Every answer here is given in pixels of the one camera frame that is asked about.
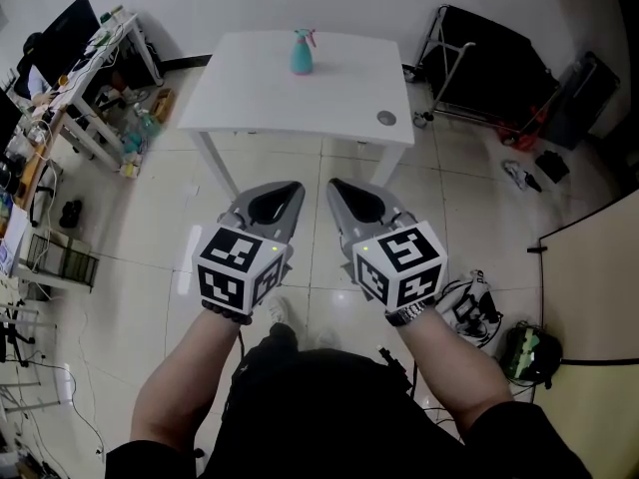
table top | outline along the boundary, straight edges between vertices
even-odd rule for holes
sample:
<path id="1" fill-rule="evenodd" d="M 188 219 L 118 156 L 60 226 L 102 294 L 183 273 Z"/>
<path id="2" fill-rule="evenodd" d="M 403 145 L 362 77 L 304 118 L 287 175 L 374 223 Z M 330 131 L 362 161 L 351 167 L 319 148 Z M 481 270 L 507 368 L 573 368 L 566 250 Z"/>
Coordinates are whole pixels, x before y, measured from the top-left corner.
<path id="1" fill-rule="evenodd" d="M 293 31 L 225 34 L 180 121 L 196 131 L 281 131 L 412 146 L 399 49 L 392 41 L 316 32 L 314 70 L 291 72 Z M 391 112 L 392 126 L 377 114 Z"/>

white table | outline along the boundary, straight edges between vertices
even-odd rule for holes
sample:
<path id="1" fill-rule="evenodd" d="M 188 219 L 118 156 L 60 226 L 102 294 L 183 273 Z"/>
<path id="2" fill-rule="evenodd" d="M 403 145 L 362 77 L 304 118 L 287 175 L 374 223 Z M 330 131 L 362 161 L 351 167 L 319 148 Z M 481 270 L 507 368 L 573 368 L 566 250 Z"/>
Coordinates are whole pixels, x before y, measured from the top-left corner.
<path id="1" fill-rule="evenodd" d="M 291 132 L 385 146 L 372 182 L 386 184 L 414 144 L 397 44 L 328 32 L 315 34 L 314 71 L 290 70 L 293 31 L 225 34 L 179 128 L 188 130 L 231 200 L 238 189 L 209 132 Z M 392 112 L 386 126 L 377 118 Z"/>
<path id="2" fill-rule="evenodd" d="M 54 111 L 61 112 L 64 112 L 69 105 L 75 105 L 84 117 L 100 132 L 100 135 L 109 142 L 120 157 L 124 154 L 124 148 L 120 142 L 120 138 L 111 131 L 102 119 L 94 117 L 95 113 L 91 109 L 91 106 L 83 99 L 83 94 L 100 68 L 110 64 L 108 60 L 109 57 L 125 37 L 128 37 L 136 46 L 156 85 L 162 85 L 163 80 L 157 74 L 151 53 L 147 49 L 147 45 L 140 32 L 137 15 L 134 15 L 124 24 L 114 29 L 112 37 L 107 41 L 108 46 L 103 45 L 96 48 L 96 54 L 86 66 L 69 74 L 69 83 L 65 86 L 66 88 L 61 87 L 58 90 L 60 95 L 57 96 L 50 105 L 50 108 Z M 94 154 L 96 158 L 105 163 L 112 171 L 118 171 L 120 169 L 122 163 L 121 158 L 114 158 L 101 148 L 100 145 L 66 113 L 62 117 L 62 120 L 64 128 L 60 131 L 60 134 L 74 147 L 77 147 L 80 151 L 88 150 Z"/>

black strap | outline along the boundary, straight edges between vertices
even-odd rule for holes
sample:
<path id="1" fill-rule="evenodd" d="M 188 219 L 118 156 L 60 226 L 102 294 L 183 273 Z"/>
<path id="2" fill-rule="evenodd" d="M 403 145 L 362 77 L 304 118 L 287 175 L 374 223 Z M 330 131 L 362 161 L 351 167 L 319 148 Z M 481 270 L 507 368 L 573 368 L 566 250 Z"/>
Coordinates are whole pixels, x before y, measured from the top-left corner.
<path id="1" fill-rule="evenodd" d="M 235 312 L 234 310 L 229 310 L 227 308 L 223 308 L 220 306 L 211 303 L 210 301 L 202 300 L 202 307 L 208 310 L 212 310 L 215 314 L 220 314 L 223 317 L 230 319 L 239 324 L 251 324 L 253 319 L 249 314 L 242 314 L 240 312 Z"/>

metal watch strap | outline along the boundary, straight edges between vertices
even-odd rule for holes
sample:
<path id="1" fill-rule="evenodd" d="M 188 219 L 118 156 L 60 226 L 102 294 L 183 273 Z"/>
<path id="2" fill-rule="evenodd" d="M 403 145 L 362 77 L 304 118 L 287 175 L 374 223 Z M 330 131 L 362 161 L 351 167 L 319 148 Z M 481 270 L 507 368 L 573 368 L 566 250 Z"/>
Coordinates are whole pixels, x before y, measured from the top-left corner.
<path id="1" fill-rule="evenodd" d="M 427 308 L 428 305 L 426 305 L 423 301 L 419 301 L 418 303 L 407 305 L 395 312 L 386 312 L 385 316 L 388 322 L 393 326 L 404 326 L 405 324 L 409 324 L 413 321 Z"/>

human arm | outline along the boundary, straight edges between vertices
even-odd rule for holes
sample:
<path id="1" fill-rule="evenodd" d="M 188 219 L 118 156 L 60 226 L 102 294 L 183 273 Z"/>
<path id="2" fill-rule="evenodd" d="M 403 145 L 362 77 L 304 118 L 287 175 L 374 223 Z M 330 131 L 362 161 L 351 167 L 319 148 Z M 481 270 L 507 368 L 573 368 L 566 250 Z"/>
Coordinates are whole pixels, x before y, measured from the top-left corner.
<path id="1" fill-rule="evenodd" d="M 462 435 L 486 410 L 513 400 L 497 363 L 452 331 L 436 310 L 425 310 L 398 331 Z"/>
<path id="2" fill-rule="evenodd" d="M 53 101 L 53 94 L 51 93 L 46 93 L 46 94 L 40 93 L 40 94 L 36 94 L 33 98 L 31 98 L 31 103 L 33 103 L 35 107 L 39 107 L 41 105 L 48 105 L 52 101 Z"/>
<path id="3" fill-rule="evenodd" d="M 237 323 L 210 310 L 197 317 L 140 390 L 131 441 L 149 440 L 183 453 L 193 451 L 239 330 Z"/>
<path id="4" fill-rule="evenodd" d="M 50 89 L 49 84 L 35 66 L 32 66 L 29 71 L 28 87 L 29 94 L 31 95 L 31 103 L 36 107 L 48 105 L 53 100 L 53 95 L 47 94 L 47 91 Z"/>

